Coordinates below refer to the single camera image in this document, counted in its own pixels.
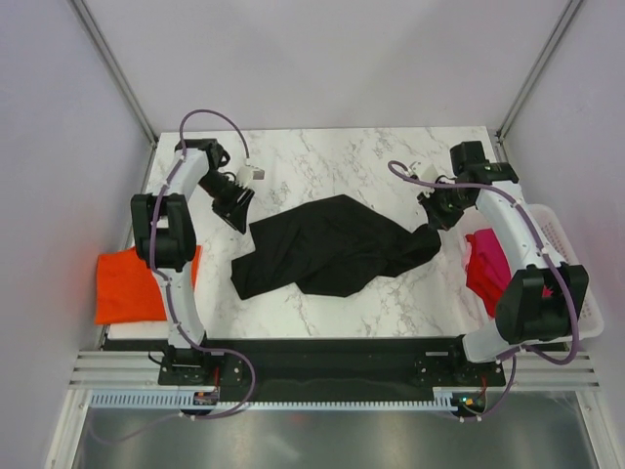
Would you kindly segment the black t shirt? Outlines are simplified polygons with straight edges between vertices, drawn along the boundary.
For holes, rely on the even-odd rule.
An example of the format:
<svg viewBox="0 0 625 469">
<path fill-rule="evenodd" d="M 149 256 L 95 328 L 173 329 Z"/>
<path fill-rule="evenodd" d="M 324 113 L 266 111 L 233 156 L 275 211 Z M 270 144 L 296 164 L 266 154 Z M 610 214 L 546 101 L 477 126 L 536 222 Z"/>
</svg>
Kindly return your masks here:
<svg viewBox="0 0 625 469">
<path fill-rule="evenodd" d="M 441 240 L 411 232 L 341 194 L 250 225 L 255 250 L 231 261 L 242 300 L 291 283 L 309 295 L 346 298 L 376 277 L 398 277 L 430 262 Z"/>
</svg>

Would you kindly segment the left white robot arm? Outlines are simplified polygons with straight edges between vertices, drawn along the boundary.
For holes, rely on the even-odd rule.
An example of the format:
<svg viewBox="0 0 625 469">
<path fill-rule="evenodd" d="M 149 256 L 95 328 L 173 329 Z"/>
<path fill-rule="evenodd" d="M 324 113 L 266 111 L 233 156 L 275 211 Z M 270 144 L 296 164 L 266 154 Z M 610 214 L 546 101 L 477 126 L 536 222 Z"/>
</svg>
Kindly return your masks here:
<svg viewBox="0 0 625 469">
<path fill-rule="evenodd" d="M 224 354 L 198 349 L 206 333 L 194 299 L 196 233 L 188 200 L 195 189 L 203 189 L 212 198 L 213 212 L 244 234 L 254 196 L 249 188 L 254 170 L 223 172 L 229 162 L 217 140 L 183 139 L 175 146 L 173 166 L 160 188 L 131 198 L 136 252 L 157 282 L 168 324 L 158 377 L 163 386 L 219 386 Z"/>
</svg>

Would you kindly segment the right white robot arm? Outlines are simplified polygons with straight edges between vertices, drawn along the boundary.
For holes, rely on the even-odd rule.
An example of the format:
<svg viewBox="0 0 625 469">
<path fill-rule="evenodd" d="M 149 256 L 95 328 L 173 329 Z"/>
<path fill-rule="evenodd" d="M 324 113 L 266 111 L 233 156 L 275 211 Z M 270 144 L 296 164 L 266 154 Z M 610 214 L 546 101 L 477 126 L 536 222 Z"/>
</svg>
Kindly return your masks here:
<svg viewBox="0 0 625 469">
<path fill-rule="evenodd" d="M 477 209 L 493 229 L 512 277 L 494 320 L 465 335 L 464 351 L 447 360 L 449 377 L 470 384 L 483 362 L 502 362 L 522 350 L 554 365 L 570 364 L 579 351 L 586 269 L 568 263 L 539 229 L 510 164 L 488 161 L 479 141 L 452 147 L 450 158 L 452 180 L 433 180 L 418 197 L 429 225 L 448 231 L 466 210 Z"/>
</svg>

